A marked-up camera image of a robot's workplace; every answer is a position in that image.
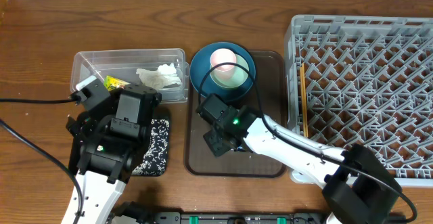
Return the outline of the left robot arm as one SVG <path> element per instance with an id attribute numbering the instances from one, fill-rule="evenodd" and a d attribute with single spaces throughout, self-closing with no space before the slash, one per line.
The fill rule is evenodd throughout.
<path id="1" fill-rule="evenodd" d="M 85 110 L 66 123 L 73 137 L 68 168 L 77 186 L 62 221 L 105 223 L 150 148 L 151 122 L 162 96 L 137 84 L 109 91 L 89 76 L 71 98 Z"/>

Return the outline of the yellow snack wrapper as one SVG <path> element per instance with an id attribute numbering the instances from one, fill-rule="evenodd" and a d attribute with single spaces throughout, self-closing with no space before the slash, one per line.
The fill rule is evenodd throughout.
<path id="1" fill-rule="evenodd" d="M 108 91 L 112 91 L 118 88 L 124 88 L 124 86 L 128 84 L 129 84 L 128 82 L 118 78 L 114 78 L 113 76 L 106 76 L 104 79 L 104 87 Z"/>

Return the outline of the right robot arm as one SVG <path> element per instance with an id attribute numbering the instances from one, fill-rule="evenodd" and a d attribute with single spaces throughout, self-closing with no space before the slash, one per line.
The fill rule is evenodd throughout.
<path id="1" fill-rule="evenodd" d="M 260 110 L 227 105 L 209 95 L 196 112 L 210 126 L 204 140 L 216 156 L 233 151 L 270 157 L 318 185 L 331 209 L 327 223 L 398 223 L 390 212 L 401 186 L 368 148 L 317 143 Z"/>

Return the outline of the light green small plate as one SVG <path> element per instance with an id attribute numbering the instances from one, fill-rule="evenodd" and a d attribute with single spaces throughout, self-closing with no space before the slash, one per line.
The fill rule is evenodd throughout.
<path id="1" fill-rule="evenodd" d="M 236 54 L 237 63 L 240 66 L 243 66 L 246 70 L 249 70 L 249 65 L 247 61 L 240 55 Z M 229 80 L 221 80 L 218 79 L 213 71 L 210 73 L 210 76 L 212 80 L 220 87 L 225 89 L 235 89 L 242 85 L 246 79 L 248 78 L 248 75 L 242 70 L 240 67 L 235 66 L 235 72 L 233 76 Z"/>

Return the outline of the white tissue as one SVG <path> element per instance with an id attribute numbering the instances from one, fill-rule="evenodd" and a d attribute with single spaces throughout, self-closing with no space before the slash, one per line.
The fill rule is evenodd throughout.
<path id="1" fill-rule="evenodd" d="M 182 85 L 173 63 L 160 65 L 157 70 L 138 68 L 136 69 L 136 74 L 145 86 L 156 90 L 168 88 L 172 85 Z"/>

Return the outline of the pink plastic cup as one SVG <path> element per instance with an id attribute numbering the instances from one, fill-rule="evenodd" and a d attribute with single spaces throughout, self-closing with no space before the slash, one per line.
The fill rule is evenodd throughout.
<path id="1" fill-rule="evenodd" d="M 236 63 L 236 55 L 230 49 L 217 49 L 210 56 L 211 67 L 214 68 L 216 66 L 213 73 L 221 80 L 229 80 L 233 76 L 235 72 L 235 66 L 233 64 Z"/>

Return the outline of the white rice grains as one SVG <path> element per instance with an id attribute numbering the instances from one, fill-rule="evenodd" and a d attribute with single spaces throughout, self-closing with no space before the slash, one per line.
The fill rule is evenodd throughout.
<path id="1" fill-rule="evenodd" d="M 140 177 L 159 177 L 166 171 L 170 122 L 168 119 L 153 119 L 150 132 L 150 147 L 144 154 L 142 163 L 132 175 Z"/>

